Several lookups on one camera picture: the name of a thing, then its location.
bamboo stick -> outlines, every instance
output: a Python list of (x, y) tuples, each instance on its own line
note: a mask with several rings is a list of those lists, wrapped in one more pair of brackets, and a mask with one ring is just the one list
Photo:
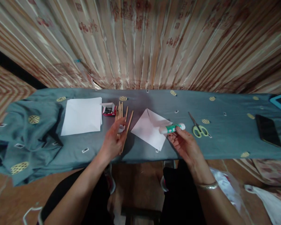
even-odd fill
[(124, 105), (123, 105), (123, 102), (122, 102), (122, 117), (123, 117), (123, 107), (124, 107)]
[(122, 103), (120, 103), (120, 118), (122, 118)]
[(128, 127), (127, 127), (127, 129), (126, 129), (127, 134), (128, 134), (128, 131), (129, 131), (129, 127), (130, 127), (130, 123), (131, 123), (132, 116), (133, 116), (133, 110), (132, 110), (132, 113), (131, 113), (131, 116), (130, 116), (130, 120), (129, 120)]
[(126, 119), (125, 119), (125, 122), (127, 121), (127, 115), (128, 115), (128, 106), (127, 106), (127, 109), (126, 109)]
[(116, 116), (115, 116), (115, 121), (116, 121), (116, 117), (118, 115), (118, 106), (116, 106)]
[(119, 109), (119, 114), (118, 114), (117, 120), (120, 118), (120, 114), (121, 114), (121, 102), (120, 101), (119, 101), (118, 109)]

floor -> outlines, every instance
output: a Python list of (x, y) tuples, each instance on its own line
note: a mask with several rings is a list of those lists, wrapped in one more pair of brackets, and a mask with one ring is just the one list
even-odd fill
[[(257, 187), (264, 185), (233, 160), (208, 160), (210, 167), (231, 173), (239, 182), (242, 198), (241, 215), (246, 224), (270, 225), (270, 219), (262, 201), (254, 194), (246, 192), (244, 184)], [(13, 187), (11, 178), (0, 174), (0, 225), (23, 224), (22, 218), (31, 207), (44, 206), (56, 185), (74, 171), (53, 174), (28, 185)], [(117, 164), (112, 167), (116, 181), (116, 191), (109, 199), (108, 209), (114, 214), (114, 223), (125, 224), (121, 216), (121, 206), (162, 210), (164, 194), (159, 185), (162, 177), (162, 162), (142, 164)], [(36, 224), (38, 211), (31, 211), (27, 224)], [(137, 219), (135, 224), (153, 224)]]

table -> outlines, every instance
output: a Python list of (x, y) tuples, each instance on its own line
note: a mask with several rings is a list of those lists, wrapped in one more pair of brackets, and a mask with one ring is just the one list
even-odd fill
[[(14, 181), (14, 185), (29, 183), (48, 174), (65, 172), (85, 167), (97, 155), (103, 143), (106, 131), (114, 122), (114, 117), (103, 116), (100, 132), (90, 132), (69, 136), (60, 136), (68, 99), (102, 97), (102, 102), (119, 102), (119, 97), (126, 96), (124, 109), (129, 107), (128, 118), (134, 110), (130, 130), (134, 127), (146, 108), (175, 123), (184, 123), (191, 132), (193, 122), (188, 115), (192, 114), (196, 122), (209, 131), (210, 137), (196, 138), (205, 159), (240, 158), (248, 152), (248, 158), (281, 159), (281, 148), (268, 144), (259, 138), (254, 115), (274, 120), (281, 139), (281, 110), (269, 102), (271, 94), (223, 94), (176, 90), (176, 96), (170, 90), (94, 90), (82, 88), (57, 88), (36, 91), (26, 100), (33, 104), (44, 104), (40, 111), (50, 111), (50, 104), (59, 105), (59, 118), (55, 127), (56, 138), (63, 146), (54, 158), (44, 166), (39, 166), (25, 180)], [(203, 124), (202, 119), (209, 120)], [(146, 161), (178, 159), (179, 155), (168, 140), (162, 150), (155, 149), (128, 132), (123, 154), (113, 162), (139, 163)]]

shoe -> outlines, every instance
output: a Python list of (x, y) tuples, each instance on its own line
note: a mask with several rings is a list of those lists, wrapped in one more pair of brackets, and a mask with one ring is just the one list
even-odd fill
[(115, 180), (113, 179), (113, 177), (111, 175), (111, 163), (105, 168), (104, 175), (105, 175), (106, 180), (107, 180), (109, 192), (110, 192), (110, 194), (112, 194), (112, 193), (115, 192), (116, 183), (115, 183)]
[[(165, 160), (163, 161), (163, 167), (169, 167), (169, 168), (173, 168), (173, 169), (176, 169), (176, 163), (175, 163), (175, 160)], [(166, 185), (165, 185), (165, 177), (162, 176), (161, 180), (160, 180), (160, 186), (162, 188), (162, 190), (164, 192), (167, 192), (169, 191), (167, 188), (166, 188)]]

stack of paper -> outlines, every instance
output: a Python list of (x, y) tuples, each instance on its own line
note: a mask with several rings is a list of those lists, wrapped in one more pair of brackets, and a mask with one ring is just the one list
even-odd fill
[(131, 130), (131, 133), (152, 145), (158, 151), (161, 151), (166, 139), (166, 134), (160, 134), (159, 127), (165, 127), (171, 124), (171, 121), (146, 109)]
[(101, 103), (100, 97), (68, 100), (61, 136), (100, 131)]

